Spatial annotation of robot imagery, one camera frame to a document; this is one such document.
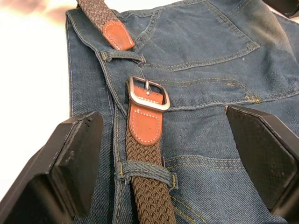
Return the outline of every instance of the denim fabric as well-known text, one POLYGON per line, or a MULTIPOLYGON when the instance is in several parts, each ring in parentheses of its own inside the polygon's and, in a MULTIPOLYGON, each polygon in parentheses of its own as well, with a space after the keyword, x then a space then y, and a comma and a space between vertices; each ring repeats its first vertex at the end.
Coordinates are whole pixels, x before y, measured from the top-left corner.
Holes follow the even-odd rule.
POLYGON ((115 13, 135 41, 130 51, 112 49, 80 8, 67 12, 71 116, 99 111, 104 120, 91 212, 75 223, 137 223, 134 175, 168 184, 179 224, 284 223, 248 177, 224 105, 272 113, 299 135, 299 25, 260 0, 185 0, 115 13), (126 158, 129 75, 169 93, 166 168, 126 158))

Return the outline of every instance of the back pocket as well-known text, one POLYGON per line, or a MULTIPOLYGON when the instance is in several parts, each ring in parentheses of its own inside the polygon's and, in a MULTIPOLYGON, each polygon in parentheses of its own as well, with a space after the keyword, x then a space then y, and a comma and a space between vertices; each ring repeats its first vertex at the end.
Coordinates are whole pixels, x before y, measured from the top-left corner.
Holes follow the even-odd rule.
POLYGON ((284 223, 268 212, 239 159, 181 155, 166 166, 178 176, 170 194, 180 223, 284 223))
POLYGON ((144 68, 184 70, 212 65, 259 47, 209 1, 170 5, 154 16, 135 43, 135 51, 147 59, 144 68))

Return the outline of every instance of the silver metal buckle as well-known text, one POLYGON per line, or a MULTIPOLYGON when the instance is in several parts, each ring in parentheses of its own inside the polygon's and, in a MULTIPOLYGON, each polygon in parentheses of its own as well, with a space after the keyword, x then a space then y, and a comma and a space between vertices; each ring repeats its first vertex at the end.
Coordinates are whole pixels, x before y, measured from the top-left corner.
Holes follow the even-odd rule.
POLYGON ((129 77, 129 84, 130 84, 130 99, 137 105, 144 106, 144 107, 147 107, 150 109, 155 109, 158 111, 167 111, 169 109, 169 107, 170 107, 169 96, 168 96, 166 89, 163 86, 161 86, 157 83, 151 82, 147 79, 136 77, 136 76, 129 77), (140 99, 138 96, 136 96, 136 94, 134 93, 134 79, 137 79, 137 80, 145 83, 145 89, 146 89, 147 95, 150 95, 150 85, 154 85, 154 86, 158 87, 159 89, 161 89, 163 91, 165 104, 162 104, 162 105, 156 104, 156 103, 144 100, 144 99, 140 99))

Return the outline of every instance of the brown leather tab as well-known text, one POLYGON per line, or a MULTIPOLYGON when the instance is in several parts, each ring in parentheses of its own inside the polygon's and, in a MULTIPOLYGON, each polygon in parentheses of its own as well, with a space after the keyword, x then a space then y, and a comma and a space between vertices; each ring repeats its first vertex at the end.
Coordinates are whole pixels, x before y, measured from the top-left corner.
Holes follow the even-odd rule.
POLYGON ((121 21, 108 21, 102 28, 103 36, 116 50, 128 50, 134 42, 121 21))
MULTIPOLYGON (((151 92, 146 95, 146 90, 138 86, 134 86, 134 92, 140 99, 162 104, 162 94, 151 92)), ((154 145, 161 137, 162 112, 130 102, 129 129, 132 136, 141 145, 154 145)))

